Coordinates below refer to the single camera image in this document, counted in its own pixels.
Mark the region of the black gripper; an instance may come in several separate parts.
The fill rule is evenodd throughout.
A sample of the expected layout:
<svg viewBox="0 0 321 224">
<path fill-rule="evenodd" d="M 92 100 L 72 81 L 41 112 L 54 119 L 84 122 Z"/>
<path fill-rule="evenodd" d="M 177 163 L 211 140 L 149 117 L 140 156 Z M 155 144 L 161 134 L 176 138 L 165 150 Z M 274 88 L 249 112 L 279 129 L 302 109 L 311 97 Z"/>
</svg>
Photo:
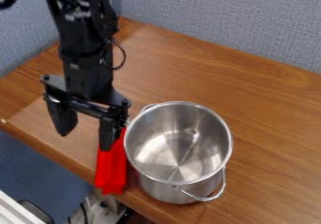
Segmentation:
<svg viewBox="0 0 321 224">
<path fill-rule="evenodd" d="M 43 100 L 56 132 L 65 137 L 77 113 L 98 119 L 98 146 L 109 151 L 126 126 L 129 100 L 112 86 L 114 68 L 98 57 L 64 60 L 64 74 L 43 74 Z"/>
</svg>

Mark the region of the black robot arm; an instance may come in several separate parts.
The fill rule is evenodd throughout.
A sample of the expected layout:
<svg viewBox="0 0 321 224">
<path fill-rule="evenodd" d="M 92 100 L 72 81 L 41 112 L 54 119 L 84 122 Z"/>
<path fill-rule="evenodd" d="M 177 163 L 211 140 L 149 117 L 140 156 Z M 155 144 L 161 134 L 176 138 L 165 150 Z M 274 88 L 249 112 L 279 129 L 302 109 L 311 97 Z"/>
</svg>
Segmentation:
<svg viewBox="0 0 321 224">
<path fill-rule="evenodd" d="M 0 0 L 0 9 L 15 0 Z M 69 135 L 82 113 L 98 120 L 98 149 L 108 151 L 128 119 L 130 102 L 112 87 L 117 17 L 109 0 L 46 0 L 56 25 L 64 74 L 41 76 L 57 133 Z"/>
</svg>

